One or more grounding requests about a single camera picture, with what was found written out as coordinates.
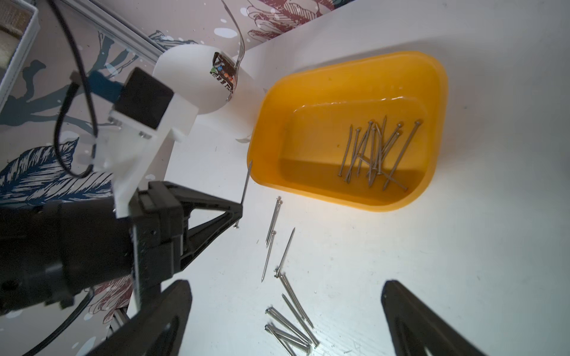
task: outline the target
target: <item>yellow plastic tray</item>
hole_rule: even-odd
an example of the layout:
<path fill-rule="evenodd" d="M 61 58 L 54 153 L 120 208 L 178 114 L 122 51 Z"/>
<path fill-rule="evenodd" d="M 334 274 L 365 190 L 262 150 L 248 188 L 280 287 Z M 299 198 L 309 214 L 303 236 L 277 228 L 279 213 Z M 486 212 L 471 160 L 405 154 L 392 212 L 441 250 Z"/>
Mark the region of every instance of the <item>yellow plastic tray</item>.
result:
<path fill-rule="evenodd" d="M 253 160 L 251 177 L 261 185 L 364 210 L 401 208 L 422 194 L 435 172 L 446 102 L 443 66 L 419 52 L 398 52 L 284 77 L 269 90 L 259 113 L 247 157 L 248 162 Z M 380 175 L 369 188 L 366 164 L 360 177 L 354 168 L 350 184 L 343 181 L 356 128 L 362 128 L 360 140 L 368 121 L 381 126 L 384 116 L 388 117 L 387 135 L 398 122 L 403 124 L 402 136 L 382 166 L 388 172 L 414 122 L 423 121 L 393 176 L 408 187 L 406 192 L 393 182 L 383 191 L 386 178 Z M 353 141 L 343 176 L 338 177 L 351 124 Z"/>

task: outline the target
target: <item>steel nail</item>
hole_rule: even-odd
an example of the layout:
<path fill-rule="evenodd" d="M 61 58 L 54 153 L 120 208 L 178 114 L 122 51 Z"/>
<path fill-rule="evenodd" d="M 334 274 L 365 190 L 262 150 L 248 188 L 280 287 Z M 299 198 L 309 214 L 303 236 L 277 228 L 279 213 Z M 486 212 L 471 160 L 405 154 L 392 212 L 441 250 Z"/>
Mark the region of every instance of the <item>steel nail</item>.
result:
<path fill-rule="evenodd" d="M 269 249 L 267 250 L 267 258 L 265 258 L 265 267 L 263 267 L 263 274 L 261 275 L 261 282 L 265 278 L 265 271 L 267 271 L 267 263 L 269 262 L 269 255 L 271 254 L 271 247 L 273 246 L 273 240 L 275 239 L 276 232 L 273 231 L 269 237 Z"/>
<path fill-rule="evenodd" d="M 351 140 L 352 140 L 352 125 L 351 125 L 351 129 L 350 129 L 350 132 L 349 132 L 349 135 L 348 135 L 347 149 L 346 149 L 346 151 L 344 151 L 343 163 L 340 164 L 340 170 L 339 170 L 339 173 L 338 173 L 338 176 L 339 176 L 339 177 L 342 177 L 342 176 L 343 176 L 344 162 L 347 160 L 348 150 L 349 150 L 350 147 L 351 147 Z"/>
<path fill-rule="evenodd" d="M 356 157 L 359 156 L 360 148 L 362 147 L 362 144 L 364 143 L 364 140 L 368 137 L 368 133 L 369 133 L 368 130 L 364 133 L 364 136 L 362 137 L 362 141 L 360 141 L 360 143 L 359 143 L 359 145 L 358 145 L 358 149 L 356 150 L 356 156 L 355 156 L 355 157 L 352 157 L 352 162 L 351 162 L 350 168 L 348 169 L 348 174 L 347 174 L 346 178 L 344 178 L 344 181 L 345 181 L 346 183 L 350 183 L 350 181 L 351 181 L 352 168 L 353 168 L 354 165 L 355 165 Z"/>
<path fill-rule="evenodd" d="M 364 153 L 366 152 L 366 145 L 368 144 L 368 136 L 370 134 L 370 128 L 372 127 L 373 121 L 370 120 L 368 121 L 368 130 L 367 130 L 367 134 L 364 138 L 364 148 L 362 148 L 362 154 L 364 155 Z M 362 165 L 362 161 L 360 161 L 358 163 L 358 169 L 356 170 L 356 176 L 358 177 L 360 175 L 360 166 Z"/>
<path fill-rule="evenodd" d="M 382 120 L 382 136 L 384 136 L 384 134 L 386 133 L 386 131 L 384 131 L 386 129 L 386 120 L 388 119 L 388 115 L 384 115 L 384 120 Z"/>
<path fill-rule="evenodd" d="M 402 188 L 404 191 L 408 190 L 408 187 L 405 187 L 402 183 L 400 183 L 399 181 L 395 180 L 394 178 L 390 177 L 389 175 L 386 174 L 386 172 L 378 172 L 377 175 L 383 175 L 385 176 L 387 179 L 390 179 L 392 182 L 394 182 L 397 186 L 399 186 L 400 188 Z"/>
<path fill-rule="evenodd" d="M 400 164 L 400 161 L 402 160 L 402 156 L 404 156 L 404 152 L 406 152 L 406 149 L 408 148 L 408 145 L 410 144 L 412 137 L 414 137 L 414 134 L 416 133 L 416 131 L 418 130 L 418 127 L 420 127 L 422 122 L 420 120 L 418 120 L 418 121 L 414 122 L 414 124 L 415 124 L 415 126 L 412 129 L 412 132 L 410 132 L 410 136 L 408 136 L 408 139 L 406 140 L 404 147 L 402 147 L 402 150 L 400 151 L 400 155 L 396 159 L 396 163 L 394 163 L 394 166 L 392 167 L 392 171 L 390 172 L 390 177 L 394 176 L 394 172 L 396 171 L 398 164 Z M 384 187 L 382 188 L 382 190 L 386 190 L 386 188 L 388 187 L 388 183 L 390 183 L 390 179 L 386 179 L 386 182 L 384 183 Z"/>
<path fill-rule="evenodd" d="M 396 135 L 396 133 L 399 131 L 399 129 L 402 127 L 402 124 L 398 123 L 396 125 L 396 129 L 394 130 L 394 132 L 392 133 L 392 135 L 390 135 L 390 138 L 388 139 L 388 142 L 386 142 L 386 144 L 390 144 L 390 141 L 394 138 L 394 136 Z"/>
<path fill-rule="evenodd" d="M 372 128 L 372 142 L 370 143 L 370 164 L 368 165 L 368 187 L 372 185 L 372 169 L 374 169 L 374 147 L 376 143 L 376 127 Z"/>
<path fill-rule="evenodd" d="M 398 140 L 398 137 L 400 137 L 400 135 L 402 135 L 401 132 L 397 132 L 396 135 L 394 136 L 394 139 L 392 139 L 390 141 L 390 143 L 388 144 L 388 146 L 386 147 L 386 152 L 382 153 L 382 161 L 384 161 L 384 159 L 386 158 L 386 156 L 388 155 L 388 153 L 390 153 L 390 150 L 392 149 L 392 146 L 394 146 L 394 144 L 396 143 L 396 141 Z"/>
<path fill-rule="evenodd" d="M 376 153 L 376 170 L 382 171 L 382 131 L 376 124 L 376 132 L 378 133 L 378 152 Z"/>
<path fill-rule="evenodd" d="M 301 332 L 295 325 L 293 325 L 289 320 L 287 320 L 281 313 L 279 313 L 275 308 L 270 306 L 265 309 L 265 313 L 269 314 L 273 319 L 277 320 L 281 325 L 288 328 L 292 333 L 294 333 L 298 338 L 302 339 L 304 342 L 310 344 L 311 339 L 309 339 L 305 334 Z"/>
<path fill-rule="evenodd" d="M 281 279 L 281 283 L 283 284 L 283 286 L 285 287 L 285 291 L 287 291 L 287 294 L 289 294 L 289 297 L 291 298 L 291 300 L 293 301 L 293 304 L 295 304 L 295 307 L 297 308 L 297 310 L 299 311 L 299 314 L 301 314 L 301 317 L 307 322 L 309 323 L 309 325 L 314 328 L 313 323 L 311 322 L 311 320 L 309 319 L 309 316 L 307 315 L 307 313 L 305 313 L 305 310 L 303 309 L 303 307 L 301 306 L 301 303 L 299 303 L 299 300 L 297 299 L 297 296 L 295 295 L 295 292 L 293 292 L 293 288 L 291 287 L 291 284 L 289 283 L 289 280 L 287 279 L 287 277 L 285 276 L 285 274 L 281 274 L 279 275 L 279 279 Z"/>
<path fill-rule="evenodd" d="M 273 216 L 271 217 L 271 223 L 269 224 L 269 231 L 267 232 L 267 237 L 265 238 L 265 246 L 269 246 L 269 237 L 273 232 L 273 228 L 275 227 L 275 221 L 277 220 L 277 214 L 279 213 L 279 207 L 283 204 L 281 201 L 281 197 L 277 197 L 277 202 L 275 203 L 275 209 L 273 209 Z"/>
<path fill-rule="evenodd" d="M 253 164 L 253 161 L 250 161 L 249 167 L 247 168 L 246 184 L 243 186 L 242 202 L 240 203 L 242 205 L 242 209 L 243 209 L 243 200 L 246 197 L 247 183 L 249 182 L 249 176 L 251 174 L 251 165 L 252 164 Z M 235 222 L 234 228 L 239 228 L 238 223 L 239 223 L 239 220 Z"/>
<path fill-rule="evenodd" d="M 277 339 L 277 341 L 279 341 L 279 343 L 281 344 L 281 346 L 283 346 L 283 348 L 284 348 L 285 350 L 287 350 L 287 353 L 289 353 L 290 356 L 296 356 L 295 353 L 293 352 L 293 350 L 291 350 L 291 347 L 290 347 L 287 343 L 285 343 L 283 340 L 281 340 L 281 338 L 279 338 L 279 337 L 277 336 L 277 334 L 275 334 L 275 332 L 274 332 L 273 330 L 271 330 L 271 329 L 269 328 L 269 332 L 270 332 L 271 334 L 273 334 L 273 336 L 275 336 L 275 338 Z"/>
<path fill-rule="evenodd" d="M 360 130 L 362 130 L 361 128 L 357 128 L 356 129 L 356 136 L 355 136 L 355 145 L 352 148 L 352 158 L 354 159 L 354 157 L 356 156 L 356 146 L 358 145 L 358 136 L 360 134 Z"/>
<path fill-rule="evenodd" d="M 311 345 L 305 343 L 303 340 L 301 340 L 300 338 L 293 336 L 291 334 L 287 334 L 286 332 L 284 332 L 283 330 L 277 329 L 276 327 L 274 327 L 272 324 L 266 324 L 265 325 L 265 330 L 268 333 L 271 333 L 269 331 L 269 329 L 273 330 L 273 332 L 280 337 L 282 340 L 284 340 L 285 342 L 287 342 L 289 345 L 291 346 L 295 346 L 297 347 L 299 350 L 303 350 L 307 355 L 311 353 Z"/>
<path fill-rule="evenodd" d="M 291 240 L 293 239 L 294 233 L 295 233 L 295 228 L 293 228 L 293 231 L 291 231 L 291 236 L 289 236 L 289 241 L 287 242 L 287 246 L 285 247 L 285 252 L 283 253 L 281 262 L 279 263 L 279 266 L 275 270 L 275 278 L 279 278 L 279 273 L 281 272 L 281 267 L 283 267 L 283 264 L 285 263 L 285 256 L 287 256 L 287 251 L 289 251 L 289 246 L 291 245 Z"/>
<path fill-rule="evenodd" d="M 361 130 L 360 128 L 357 128 L 357 129 L 356 129 L 355 145 L 354 145 L 354 147 L 352 148 L 352 159 L 355 159 L 355 156 L 358 155 L 358 152 L 357 152 L 356 148 L 357 148 L 357 145 L 358 145 L 358 136 L 359 136 L 359 134 L 360 134 L 360 130 Z M 348 181 L 349 181 L 349 182 L 350 182 L 350 180 L 351 180 L 351 179 L 350 179 L 351 174 L 352 174 L 352 172 L 349 171 L 349 172 L 348 172 Z"/>
<path fill-rule="evenodd" d="M 301 324 L 301 326 L 303 327 L 303 330 L 305 330 L 307 335 L 309 335 L 309 339 L 311 339 L 311 341 L 313 342 L 313 345 L 315 345 L 315 347 L 317 347 L 320 344 L 319 340 L 317 340 L 315 335 L 313 335 L 313 333 L 311 332 L 311 329 L 309 329 L 309 327 L 305 324 L 305 322 L 303 321 L 303 319 L 301 318 L 299 313 L 297 313 L 297 310 L 295 310 L 295 308 L 291 305 L 291 302 L 289 302 L 289 299 L 287 299 L 285 294 L 281 294 L 281 296 L 283 297 L 285 304 L 287 304 L 287 306 L 291 310 L 291 313 L 293 313 L 293 315 L 295 316 L 295 319 L 297 319 L 299 324 Z"/>

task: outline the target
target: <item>sticker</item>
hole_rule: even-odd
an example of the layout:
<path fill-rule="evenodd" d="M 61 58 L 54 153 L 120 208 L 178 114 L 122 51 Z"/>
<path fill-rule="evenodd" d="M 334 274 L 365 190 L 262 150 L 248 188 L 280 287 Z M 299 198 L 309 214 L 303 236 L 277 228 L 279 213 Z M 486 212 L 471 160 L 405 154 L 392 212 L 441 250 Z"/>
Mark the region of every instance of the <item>sticker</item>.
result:
<path fill-rule="evenodd" d="M 212 66 L 210 74 L 226 87 L 227 90 L 233 93 L 235 86 L 234 61 L 223 53 L 216 52 L 214 53 Z"/>

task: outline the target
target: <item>black cable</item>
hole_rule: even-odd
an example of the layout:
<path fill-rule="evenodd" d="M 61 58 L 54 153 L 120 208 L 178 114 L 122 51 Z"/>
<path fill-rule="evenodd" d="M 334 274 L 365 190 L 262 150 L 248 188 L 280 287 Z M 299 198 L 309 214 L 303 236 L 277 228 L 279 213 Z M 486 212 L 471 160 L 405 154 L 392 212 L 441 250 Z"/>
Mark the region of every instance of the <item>black cable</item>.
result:
<path fill-rule="evenodd" d="M 73 53 L 73 57 L 75 59 L 75 64 L 77 65 L 77 69 L 79 71 L 79 76 L 81 78 L 81 84 L 82 84 L 83 90 L 85 92 L 85 100 L 87 102 L 87 109 L 89 110 L 89 116 L 91 117 L 91 125 L 93 126 L 93 136 L 95 136 L 95 138 L 96 138 L 97 134 L 99 133 L 99 129 L 97 127 L 97 118 L 95 116 L 95 107 L 93 106 L 93 98 L 91 97 L 91 87 L 89 86 L 89 81 L 87 80 L 87 75 L 85 73 L 85 67 L 83 66 L 83 61 L 81 59 L 81 56 L 79 55 L 79 50 L 78 50 L 77 45 L 75 43 L 75 39 L 74 39 L 73 35 L 71 34 L 70 28 L 67 25 L 66 20 L 63 18 L 62 13 L 59 11 L 59 8 L 55 4 L 54 0 L 47 0 L 47 3 L 50 5 L 51 11 L 54 13 L 55 17 L 57 18 L 59 25 L 62 27 L 63 33 L 65 34 L 65 36 L 67 38 L 67 42 L 70 45 L 71 52 Z M 61 165 L 63 170 L 66 171 L 67 174 L 69 174 L 70 176 L 72 176 L 74 178 L 85 178 L 91 172 L 93 172 L 93 164 L 89 165 L 87 167 L 87 169 L 85 170 L 85 172 L 83 172 L 81 174 L 73 173 L 71 171 L 71 168 L 67 167 L 65 165 L 65 163 L 63 162 L 62 153 L 59 150 L 59 134 L 60 134 L 60 131 L 62 129 L 63 120 L 65 119 L 67 111 L 69 110 L 69 108 L 71 106 L 71 101 L 75 97 L 75 94 L 77 93 L 78 89 L 79 89 L 79 87 L 77 89 L 71 89 L 71 86 L 70 86 L 70 88 L 67 90 L 66 97 L 63 100 L 64 104 L 67 102 L 68 105 L 67 106 L 62 105 L 62 108 L 59 111 L 58 119 L 55 121 L 54 150 L 55 150 L 55 158 L 58 160 L 59 164 Z M 95 158 L 95 150 L 96 150 L 96 144 L 93 144 L 93 149 L 91 150 L 91 158 Z"/>
<path fill-rule="evenodd" d="M 83 298 L 81 303 L 79 303 L 77 308 L 75 308 L 75 310 L 70 314 L 70 316 L 68 316 L 67 319 L 65 319 L 62 322 L 62 324 L 59 325 L 59 327 L 54 330 L 53 333 L 51 333 L 48 337 L 46 337 L 42 342 L 37 344 L 33 349 L 26 352 L 23 356 L 34 356 L 38 352 L 42 351 L 47 345 L 49 345 L 56 337 L 59 336 L 59 334 L 61 334 L 65 329 L 67 329 L 67 327 L 70 326 L 75 319 L 77 319 L 77 317 L 81 314 L 83 309 L 85 309 L 87 305 L 93 300 L 94 295 L 95 291 L 93 291 L 93 288 L 89 288 L 89 292 L 87 293 L 85 298 Z"/>

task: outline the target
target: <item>white table surface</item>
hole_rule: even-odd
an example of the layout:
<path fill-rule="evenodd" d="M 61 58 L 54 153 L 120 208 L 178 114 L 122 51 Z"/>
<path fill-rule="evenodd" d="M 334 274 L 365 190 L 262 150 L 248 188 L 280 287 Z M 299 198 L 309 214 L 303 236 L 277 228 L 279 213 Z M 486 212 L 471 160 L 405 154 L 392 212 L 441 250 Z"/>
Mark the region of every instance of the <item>white table surface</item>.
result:
<path fill-rule="evenodd" d="M 388 213 L 251 181 L 241 228 L 175 276 L 194 298 L 181 355 L 286 355 L 263 330 L 270 305 L 294 320 L 284 289 L 271 274 L 260 282 L 278 195 L 270 269 L 296 227 L 284 270 L 321 340 L 314 354 L 393 355 L 380 293 L 397 279 L 489 355 L 567 355 L 569 10 L 565 0 L 357 0 L 249 50 L 243 66 L 265 88 L 323 63 L 434 56 L 449 77 L 441 154 L 423 195 Z M 166 180 L 239 201 L 246 152 L 195 125 Z"/>

